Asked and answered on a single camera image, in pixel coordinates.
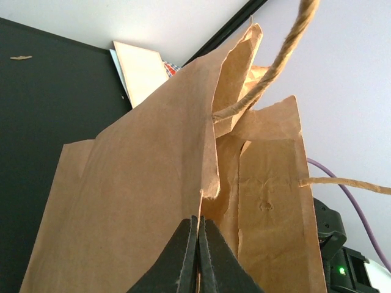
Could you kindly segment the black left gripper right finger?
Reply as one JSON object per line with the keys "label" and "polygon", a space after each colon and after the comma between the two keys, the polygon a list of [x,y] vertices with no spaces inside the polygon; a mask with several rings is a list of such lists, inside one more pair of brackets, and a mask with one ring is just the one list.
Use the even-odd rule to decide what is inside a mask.
{"label": "black left gripper right finger", "polygon": [[239,264],[216,224],[204,217],[200,219],[198,258],[200,292],[263,292]]}

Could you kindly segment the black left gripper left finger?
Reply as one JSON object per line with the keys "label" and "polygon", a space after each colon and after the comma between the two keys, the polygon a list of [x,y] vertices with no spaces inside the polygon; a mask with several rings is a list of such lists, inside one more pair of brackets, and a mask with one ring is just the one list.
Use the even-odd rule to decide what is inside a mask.
{"label": "black left gripper left finger", "polygon": [[197,244],[197,217],[193,215],[180,222],[154,265],[128,292],[195,292]]}

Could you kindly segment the brown kraft paper bag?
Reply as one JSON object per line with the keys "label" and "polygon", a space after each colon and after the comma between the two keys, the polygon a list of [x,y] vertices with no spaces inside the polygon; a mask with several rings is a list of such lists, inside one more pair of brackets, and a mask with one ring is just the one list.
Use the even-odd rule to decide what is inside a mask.
{"label": "brown kraft paper bag", "polygon": [[273,64],[253,65],[262,31],[182,68],[93,140],[67,144],[21,292],[128,292],[180,222],[212,220],[263,292],[326,292],[298,105],[254,104],[284,69],[318,1],[301,1]]}

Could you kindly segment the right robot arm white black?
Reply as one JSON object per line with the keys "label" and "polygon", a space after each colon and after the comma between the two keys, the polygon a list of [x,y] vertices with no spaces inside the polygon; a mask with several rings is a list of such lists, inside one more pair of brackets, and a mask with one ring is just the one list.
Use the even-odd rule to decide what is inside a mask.
{"label": "right robot arm white black", "polygon": [[318,240],[328,292],[390,292],[390,273],[361,252],[345,246],[340,213],[314,198]]}

